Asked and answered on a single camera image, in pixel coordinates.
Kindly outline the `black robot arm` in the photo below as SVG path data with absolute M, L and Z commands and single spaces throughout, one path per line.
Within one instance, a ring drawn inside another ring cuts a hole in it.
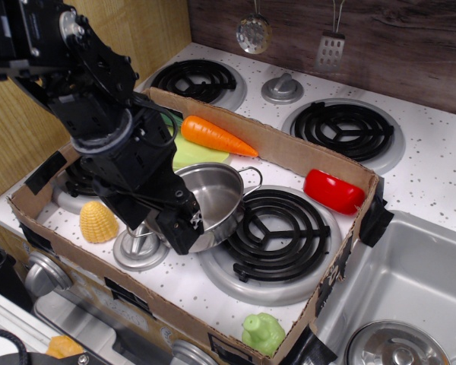
M 180 255 L 203 234 L 201 209 L 173 172 L 177 125 L 135 91 L 130 58 L 113 52 L 88 19 L 61 1 L 0 1 L 0 81 L 66 128 L 95 193 L 127 227 L 154 216 Z

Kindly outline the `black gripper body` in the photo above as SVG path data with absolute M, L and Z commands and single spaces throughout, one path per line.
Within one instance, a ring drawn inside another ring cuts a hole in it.
M 81 165 L 93 174 L 93 189 L 113 213 L 135 229 L 156 210 L 177 211 L 188 219 L 196 201 L 173 172 L 176 152 L 164 108 L 124 109 L 115 129 L 79 142 Z

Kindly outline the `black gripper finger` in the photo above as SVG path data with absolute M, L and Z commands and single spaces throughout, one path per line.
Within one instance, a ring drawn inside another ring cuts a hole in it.
M 188 222 L 192 228 L 203 227 L 203 217 L 201 209 L 196 201 L 188 203 Z
M 190 248 L 204 233 L 202 223 L 192 224 L 177 211 L 161 211 L 155 222 L 172 249 L 179 255 L 189 254 Z

